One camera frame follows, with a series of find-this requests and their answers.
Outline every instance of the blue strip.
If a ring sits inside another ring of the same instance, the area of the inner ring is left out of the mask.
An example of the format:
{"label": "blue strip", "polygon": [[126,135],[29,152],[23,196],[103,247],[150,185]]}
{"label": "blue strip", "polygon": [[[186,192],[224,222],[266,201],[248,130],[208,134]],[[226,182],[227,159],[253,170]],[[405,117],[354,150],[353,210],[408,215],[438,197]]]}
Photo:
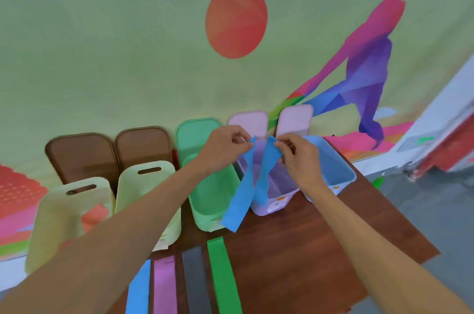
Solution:
{"label": "blue strip", "polygon": [[268,175],[272,168],[275,167],[278,159],[281,158],[280,149],[275,147],[275,142],[277,142],[277,140],[272,136],[267,140],[262,160],[262,169],[257,184],[255,185],[254,199],[262,206],[268,202]]}
{"label": "blue strip", "polygon": [[232,200],[230,201],[229,207],[227,208],[222,221],[220,222],[224,227],[233,231],[234,233],[240,227],[240,223],[244,220],[245,215],[250,208],[250,204],[254,198],[254,152],[255,152],[255,140],[253,137],[249,140],[254,146],[247,153],[243,155],[246,163],[247,170],[238,186]]}
{"label": "blue strip", "polygon": [[150,259],[138,271],[128,286],[125,314],[148,314],[148,296],[150,293]]}

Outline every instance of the pink fabric strip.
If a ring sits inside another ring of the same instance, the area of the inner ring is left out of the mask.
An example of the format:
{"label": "pink fabric strip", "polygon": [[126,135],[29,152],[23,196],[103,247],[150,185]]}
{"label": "pink fabric strip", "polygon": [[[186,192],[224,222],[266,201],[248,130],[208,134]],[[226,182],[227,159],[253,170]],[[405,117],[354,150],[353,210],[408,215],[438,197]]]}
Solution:
{"label": "pink fabric strip", "polygon": [[175,258],[155,260],[153,314],[178,314]]}

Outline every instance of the brown tabletop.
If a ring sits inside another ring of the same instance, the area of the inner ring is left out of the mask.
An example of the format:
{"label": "brown tabletop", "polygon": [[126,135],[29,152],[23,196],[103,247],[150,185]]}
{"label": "brown tabletop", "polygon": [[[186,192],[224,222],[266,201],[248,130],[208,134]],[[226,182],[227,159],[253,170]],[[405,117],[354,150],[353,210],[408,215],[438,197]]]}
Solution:
{"label": "brown tabletop", "polygon": [[[357,180],[338,197],[418,263],[439,254],[438,250],[354,167]],[[246,215],[237,233],[227,229],[200,231],[189,202],[181,208],[181,236],[166,251],[151,254],[153,260],[170,255],[176,259],[178,313],[188,306],[181,252],[202,245],[213,313],[218,309],[212,286],[206,241],[223,236],[234,271],[244,314],[337,314],[364,299],[368,293],[352,268],[341,245],[323,217],[301,193],[275,213]],[[153,293],[153,276],[150,279]],[[125,313],[127,293],[109,313]],[[153,312],[150,295],[149,312]]]}

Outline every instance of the light blue bin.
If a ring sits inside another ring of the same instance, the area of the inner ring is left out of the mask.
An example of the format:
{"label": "light blue bin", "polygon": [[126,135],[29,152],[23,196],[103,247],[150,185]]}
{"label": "light blue bin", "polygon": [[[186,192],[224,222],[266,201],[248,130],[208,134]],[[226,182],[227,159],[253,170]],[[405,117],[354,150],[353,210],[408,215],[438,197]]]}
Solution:
{"label": "light blue bin", "polygon": [[323,180],[335,195],[338,195],[347,185],[356,180],[356,173],[350,165],[324,138],[318,136],[307,136],[305,138],[319,150],[319,165],[321,166]]}

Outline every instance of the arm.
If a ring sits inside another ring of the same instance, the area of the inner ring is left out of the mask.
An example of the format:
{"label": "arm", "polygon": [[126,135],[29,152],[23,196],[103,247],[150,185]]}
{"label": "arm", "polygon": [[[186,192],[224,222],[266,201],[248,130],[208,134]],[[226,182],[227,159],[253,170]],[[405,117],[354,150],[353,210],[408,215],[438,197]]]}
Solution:
{"label": "arm", "polygon": [[0,302],[0,313],[103,314],[132,281],[178,208],[206,176],[248,151],[239,126],[212,132],[196,159],[74,240]]}
{"label": "arm", "polygon": [[311,198],[340,241],[359,278],[387,314],[472,313],[426,269],[384,239],[323,182],[317,148],[294,134],[277,142],[293,180]]}

